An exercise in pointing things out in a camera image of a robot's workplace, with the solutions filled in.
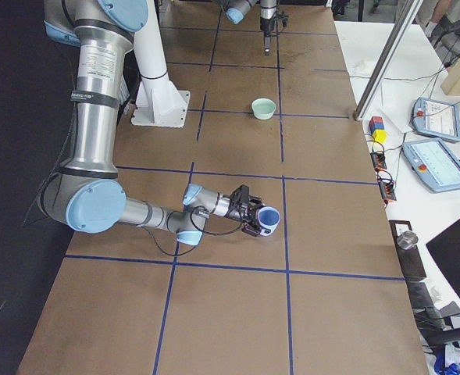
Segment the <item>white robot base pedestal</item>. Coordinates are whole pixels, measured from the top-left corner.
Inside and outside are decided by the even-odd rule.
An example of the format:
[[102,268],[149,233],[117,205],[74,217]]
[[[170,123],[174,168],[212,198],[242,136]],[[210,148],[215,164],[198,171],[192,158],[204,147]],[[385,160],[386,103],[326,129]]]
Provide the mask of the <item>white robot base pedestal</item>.
[[134,35],[134,54],[141,75],[132,124],[181,128],[186,120],[189,91],[180,91],[169,78],[155,3],[147,0],[148,18]]

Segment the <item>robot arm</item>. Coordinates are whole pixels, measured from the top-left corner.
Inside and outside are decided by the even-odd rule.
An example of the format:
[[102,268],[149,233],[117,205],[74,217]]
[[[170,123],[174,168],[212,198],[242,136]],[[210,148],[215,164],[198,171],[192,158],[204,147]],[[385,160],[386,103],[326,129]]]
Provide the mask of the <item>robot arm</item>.
[[225,13],[232,24],[240,23],[245,16],[259,3],[260,31],[263,33],[264,55],[268,56],[271,50],[272,33],[278,31],[278,24],[282,28],[288,25],[288,15],[279,10],[279,2],[275,0],[216,0],[214,1]]
[[165,230],[190,246],[199,244],[211,215],[237,221],[252,236],[274,232],[280,214],[247,186],[225,195],[189,184],[183,210],[174,211],[129,198],[119,183],[112,159],[126,54],[135,54],[140,73],[134,124],[182,127],[190,99],[169,78],[154,2],[47,1],[45,26],[51,39],[80,50],[70,156],[39,195],[45,215],[90,234],[118,223]]

